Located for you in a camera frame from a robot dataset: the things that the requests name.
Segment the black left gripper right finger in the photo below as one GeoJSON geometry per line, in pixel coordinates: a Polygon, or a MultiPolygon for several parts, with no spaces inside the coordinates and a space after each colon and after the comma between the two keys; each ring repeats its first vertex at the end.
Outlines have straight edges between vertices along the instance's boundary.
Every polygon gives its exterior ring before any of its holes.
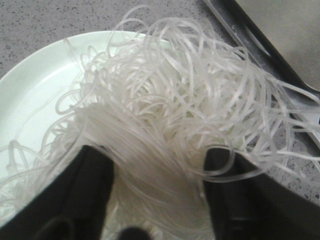
{"type": "Polygon", "coordinates": [[[320,207],[264,173],[203,186],[217,240],[320,238],[320,207]]]}

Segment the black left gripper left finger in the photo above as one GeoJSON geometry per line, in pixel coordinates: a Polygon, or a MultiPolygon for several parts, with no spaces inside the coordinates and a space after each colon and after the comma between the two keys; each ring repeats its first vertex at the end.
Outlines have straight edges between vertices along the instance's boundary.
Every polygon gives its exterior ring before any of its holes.
{"type": "Polygon", "coordinates": [[[2,240],[98,240],[114,163],[83,146],[65,170],[0,229],[2,240]]]}

